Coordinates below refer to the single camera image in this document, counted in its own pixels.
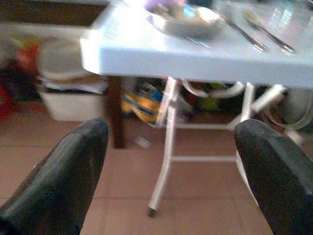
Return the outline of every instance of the tiled floor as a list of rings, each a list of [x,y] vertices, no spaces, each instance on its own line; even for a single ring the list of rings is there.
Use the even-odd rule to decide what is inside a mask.
[[[0,204],[77,122],[23,106],[0,123]],[[164,130],[126,122],[127,148],[108,148],[82,235],[270,235],[235,164],[174,163],[155,218],[146,215],[162,163]],[[138,136],[152,143],[143,149]],[[232,133],[179,130],[177,154],[235,154]]]

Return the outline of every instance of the white metal frame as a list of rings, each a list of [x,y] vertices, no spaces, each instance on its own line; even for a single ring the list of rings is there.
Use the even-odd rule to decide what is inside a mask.
[[[192,88],[187,81],[180,81],[172,77],[168,77],[167,84],[165,87],[162,103],[159,110],[159,115],[156,120],[156,127],[162,127],[167,115],[166,124],[166,137],[165,137],[165,148],[164,158],[152,198],[149,203],[149,216],[153,216],[156,212],[160,203],[164,187],[170,174],[172,162],[236,162],[239,173],[250,190],[246,173],[237,153],[236,156],[173,156],[175,132],[177,128],[184,129],[219,129],[219,130],[233,130],[235,126],[246,119],[249,119],[253,112],[258,112],[267,106],[273,100],[280,98],[282,93],[287,89],[282,85],[273,85],[268,89],[261,97],[254,101],[255,88],[252,84],[244,84],[237,82],[234,87],[225,91],[225,93],[218,92],[218,97],[231,97],[239,94],[245,90],[244,101],[242,106],[242,113],[234,118],[228,124],[176,124],[177,117],[177,106],[178,97],[180,93],[181,85],[183,85],[191,93],[198,96],[209,96],[211,94],[205,94],[202,91]]]

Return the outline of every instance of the white folding table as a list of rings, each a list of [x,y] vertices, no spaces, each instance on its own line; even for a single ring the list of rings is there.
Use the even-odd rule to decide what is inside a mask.
[[[173,156],[176,122],[176,100],[182,83],[187,81],[220,81],[246,85],[242,115],[227,125],[179,125],[180,128],[233,129],[251,112],[264,108],[287,87],[313,87],[313,11],[304,2],[249,1],[233,2],[234,21],[269,51],[260,52],[242,35],[225,25],[220,34],[209,40],[191,40],[167,36],[149,22],[140,2],[112,3],[81,38],[85,69],[110,76],[168,76],[159,124],[167,114],[167,131],[162,170],[151,202],[150,215],[156,211],[173,161],[237,161],[245,180],[245,172],[237,157]],[[249,7],[265,21],[267,30],[295,49],[283,51],[262,32],[251,28],[242,17]],[[272,86],[254,101],[254,85]]]

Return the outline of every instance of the white lid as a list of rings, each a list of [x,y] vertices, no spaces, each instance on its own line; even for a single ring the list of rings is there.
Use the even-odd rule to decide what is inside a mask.
[[[37,67],[41,75],[54,80],[69,80],[92,74],[82,67],[79,43],[66,40],[44,43]]]

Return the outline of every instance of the wooden table leg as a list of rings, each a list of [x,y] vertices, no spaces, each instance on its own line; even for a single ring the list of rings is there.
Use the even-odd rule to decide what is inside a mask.
[[[108,77],[108,111],[111,120],[114,148],[125,148],[124,119],[121,109],[122,80],[118,76]]]

